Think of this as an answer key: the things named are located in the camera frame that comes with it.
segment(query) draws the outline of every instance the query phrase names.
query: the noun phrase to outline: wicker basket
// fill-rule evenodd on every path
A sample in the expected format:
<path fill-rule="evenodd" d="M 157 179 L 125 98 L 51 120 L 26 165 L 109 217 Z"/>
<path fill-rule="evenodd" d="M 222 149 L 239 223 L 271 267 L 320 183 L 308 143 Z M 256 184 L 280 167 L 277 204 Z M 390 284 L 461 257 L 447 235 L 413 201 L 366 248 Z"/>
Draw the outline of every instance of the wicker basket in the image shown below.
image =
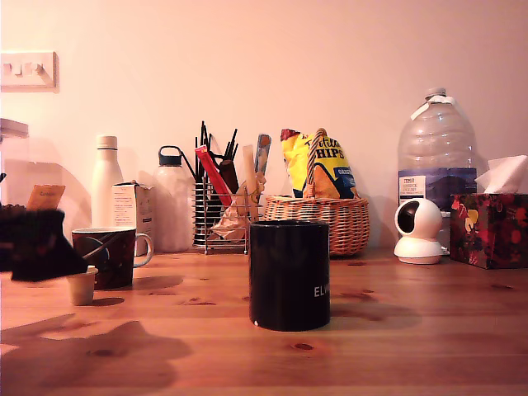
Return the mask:
<path fill-rule="evenodd" d="M 268 196 L 264 220 L 318 220 L 330 228 L 330 255 L 348 256 L 362 251 L 369 241 L 369 202 L 360 199 L 314 198 L 314 164 L 317 143 L 326 135 L 320 128 L 310 144 L 307 177 L 308 198 Z"/>

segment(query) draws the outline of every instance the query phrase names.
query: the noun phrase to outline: mug handle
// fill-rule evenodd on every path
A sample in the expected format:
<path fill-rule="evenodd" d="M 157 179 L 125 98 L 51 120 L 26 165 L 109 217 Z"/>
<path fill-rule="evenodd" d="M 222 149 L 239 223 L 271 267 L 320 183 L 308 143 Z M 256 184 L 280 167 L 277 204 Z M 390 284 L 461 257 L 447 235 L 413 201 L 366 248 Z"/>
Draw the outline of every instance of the mug handle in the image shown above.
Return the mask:
<path fill-rule="evenodd" d="M 152 239 L 146 233 L 137 233 L 135 235 L 135 240 L 137 241 L 138 238 L 141 238 L 141 237 L 145 238 L 146 241 L 147 241 L 147 256 L 142 262 L 135 262 L 134 263 L 134 268 L 137 268 L 138 266 L 144 266 L 145 264 L 147 264 L 150 261 L 150 259 L 154 255 L 154 249 L 153 249 L 153 246 L 152 246 Z"/>

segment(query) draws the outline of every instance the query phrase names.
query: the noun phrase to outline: basket handle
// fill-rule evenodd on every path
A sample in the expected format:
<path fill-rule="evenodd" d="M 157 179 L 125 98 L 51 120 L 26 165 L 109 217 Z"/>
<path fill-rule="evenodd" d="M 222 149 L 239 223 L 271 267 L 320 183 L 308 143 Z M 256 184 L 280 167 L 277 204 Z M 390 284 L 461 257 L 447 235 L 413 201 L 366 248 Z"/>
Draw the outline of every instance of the basket handle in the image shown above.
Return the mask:
<path fill-rule="evenodd" d="M 327 131 L 324 128 L 319 128 L 315 135 L 312 138 L 312 143 L 310 144 L 310 150 L 308 151 L 308 166 L 307 172 L 308 176 L 306 177 L 306 196 L 308 198 L 315 197 L 315 184 L 314 184 L 314 168 L 315 168 L 315 157 L 317 153 L 317 147 L 319 142 L 327 135 Z"/>

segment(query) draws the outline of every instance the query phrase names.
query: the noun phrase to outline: jug cap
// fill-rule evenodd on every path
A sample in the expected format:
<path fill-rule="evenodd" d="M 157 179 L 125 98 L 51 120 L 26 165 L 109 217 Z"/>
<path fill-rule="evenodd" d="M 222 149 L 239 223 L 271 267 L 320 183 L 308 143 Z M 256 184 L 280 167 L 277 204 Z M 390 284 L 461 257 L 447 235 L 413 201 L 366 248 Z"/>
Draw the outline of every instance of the jug cap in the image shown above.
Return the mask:
<path fill-rule="evenodd" d="M 117 150 L 117 136 L 106 136 L 104 134 L 99 134 L 97 136 L 97 148 Z"/>
<path fill-rule="evenodd" d="M 435 95 L 441 95 L 444 97 L 446 95 L 446 89 L 443 87 L 433 87 L 426 90 L 426 99 Z"/>
<path fill-rule="evenodd" d="M 177 149 L 180 153 L 179 155 L 163 155 L 163 149 Z M 177 146 L 162 146 L 158 151 L 159 156 L 159 165 L 161 167 L 180 167 L 182 165 L 182 151 Z"/>

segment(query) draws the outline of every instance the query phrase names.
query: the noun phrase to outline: tissue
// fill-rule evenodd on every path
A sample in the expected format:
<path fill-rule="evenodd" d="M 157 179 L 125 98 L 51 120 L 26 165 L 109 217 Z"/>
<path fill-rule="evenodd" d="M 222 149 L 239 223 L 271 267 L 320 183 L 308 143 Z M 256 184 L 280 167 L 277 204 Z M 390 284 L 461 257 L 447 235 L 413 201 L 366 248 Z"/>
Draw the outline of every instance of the tissue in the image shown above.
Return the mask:
<path fill-rule="evenodd" d="M 488 161 L 489 171 L 475 181 L 482 186 L 484 194 L 513 194 L 519 190 L 528 166 L 528 157 L 518 155 Z"/>

